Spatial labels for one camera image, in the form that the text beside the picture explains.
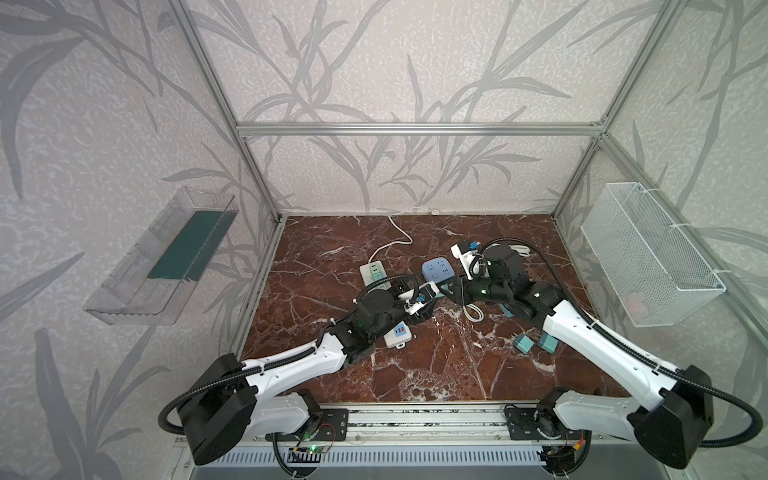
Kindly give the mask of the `square blue power strip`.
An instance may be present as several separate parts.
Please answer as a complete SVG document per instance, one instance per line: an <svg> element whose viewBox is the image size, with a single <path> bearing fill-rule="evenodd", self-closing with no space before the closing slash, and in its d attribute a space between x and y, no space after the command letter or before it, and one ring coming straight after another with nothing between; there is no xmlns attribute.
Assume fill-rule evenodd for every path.
<svg viewBox="0 0 768 480"><path fill-rule="evenodd" d="M436 284L456 275L451 263L445 257L436 257L425 261L421 271L427 282L435 282Z"/></svg>

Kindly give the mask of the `green usb plug cube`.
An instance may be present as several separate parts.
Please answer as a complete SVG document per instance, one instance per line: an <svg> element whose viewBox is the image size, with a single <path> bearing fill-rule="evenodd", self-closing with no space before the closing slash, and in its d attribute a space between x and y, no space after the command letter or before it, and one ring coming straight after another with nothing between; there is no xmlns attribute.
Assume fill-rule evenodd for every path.
<svg viewBox="0 0 768 480"><path fill-rule="evenodd" d="M374 280L378 280L378 279L383 278L385 276L385 274L382 271L381 266L378 263L372 263L370 265L370 272L371 272L372 278Z"/></svg>

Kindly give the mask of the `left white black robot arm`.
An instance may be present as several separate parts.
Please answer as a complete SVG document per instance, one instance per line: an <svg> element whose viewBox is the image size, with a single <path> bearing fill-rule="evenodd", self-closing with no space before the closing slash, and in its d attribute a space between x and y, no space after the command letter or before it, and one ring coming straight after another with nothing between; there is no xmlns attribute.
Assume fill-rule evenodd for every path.
<svg viewBox="0 0 768 480"><path fill-rule="evenodd" d="M158 426L185 437L196 465L217 460L249 434L293 434L320 413L316 401L294 387L360 363L399 324L430 319L439 293L435 282L418 284L411 274L374 281L313 341L259 359L216 359L161 409Z"/></svg>

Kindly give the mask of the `teal plug cube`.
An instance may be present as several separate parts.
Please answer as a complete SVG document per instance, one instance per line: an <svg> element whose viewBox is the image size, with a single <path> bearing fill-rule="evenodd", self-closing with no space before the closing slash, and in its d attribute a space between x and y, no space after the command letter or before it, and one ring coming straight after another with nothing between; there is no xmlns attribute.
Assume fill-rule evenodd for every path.
<svg viewBox="0 0 768 480"><path fill-rule="evenodd" d="M523 354L528 354L534 345L534 341L525 334L518 335L513 342L513 346Z"/></svg>
<svg viewBox="0 0 768 480"><path fill-rule="evenodd" d="M559 340L548 333L542 333L537 345L545 352L554 354L559 345Z"/></svg>

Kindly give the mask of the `long white pastel power strip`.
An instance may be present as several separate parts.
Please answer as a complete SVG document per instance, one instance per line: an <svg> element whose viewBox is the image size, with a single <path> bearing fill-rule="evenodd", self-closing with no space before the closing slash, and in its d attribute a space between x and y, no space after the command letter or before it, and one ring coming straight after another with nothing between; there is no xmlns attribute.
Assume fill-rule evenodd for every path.
<svg viewBox="0 0 768 480"><path fill-rule="evenodd" d="M374 261L359 267L365 285L386 277L386 272L381 261ZM384 335L384 341L387 348L404 349L406 344L413 339L409 327L400 322L394 328Z"/></svg>

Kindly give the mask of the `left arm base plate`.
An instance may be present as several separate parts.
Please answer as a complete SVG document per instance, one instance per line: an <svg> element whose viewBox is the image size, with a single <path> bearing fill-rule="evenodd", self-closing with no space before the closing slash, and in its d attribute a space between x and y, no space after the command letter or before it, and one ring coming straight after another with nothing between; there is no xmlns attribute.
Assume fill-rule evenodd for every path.
<svg viewBox="0 0 768 480"><path fill-rule="evenodd" d="M324 408L313 413L307 422L295 433L279 434L279 442L344 441L349 427L350 410L346 408Z"/></svg>

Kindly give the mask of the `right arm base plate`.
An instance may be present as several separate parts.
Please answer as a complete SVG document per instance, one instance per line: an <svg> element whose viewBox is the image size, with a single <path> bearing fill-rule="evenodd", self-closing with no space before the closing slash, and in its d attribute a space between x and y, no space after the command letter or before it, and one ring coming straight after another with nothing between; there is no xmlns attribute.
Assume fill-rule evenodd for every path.
<svg viewBox="0 0 768 480"><path fill-rule="evenodd" d="M555 388L535 405L509 403L503 408L507 429L512 440L565 441L575 443L585 433L572 430L555 414L555 402L569 390Z"/></svg>

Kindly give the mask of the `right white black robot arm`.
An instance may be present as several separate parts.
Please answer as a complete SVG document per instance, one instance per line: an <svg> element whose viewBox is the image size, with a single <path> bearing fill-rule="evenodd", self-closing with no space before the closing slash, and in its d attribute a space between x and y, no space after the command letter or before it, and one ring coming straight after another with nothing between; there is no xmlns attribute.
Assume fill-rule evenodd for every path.
<svg viewBox="0 0 768 480"><path fill-rule="evenodd" d="M570 346L617 381L627 397L552 392L541 407L570 430L589 430L633 440L662 464L684 469L700 449L738 446L764 426L759 411L713 387L701 369L680 369L650 354L586 313L573 301L559 273L553 282L533 281L516 246L502 237L485 244L461 241L451 248L464 269L447 297L461 306L502 305L516 319Z"/></svg>

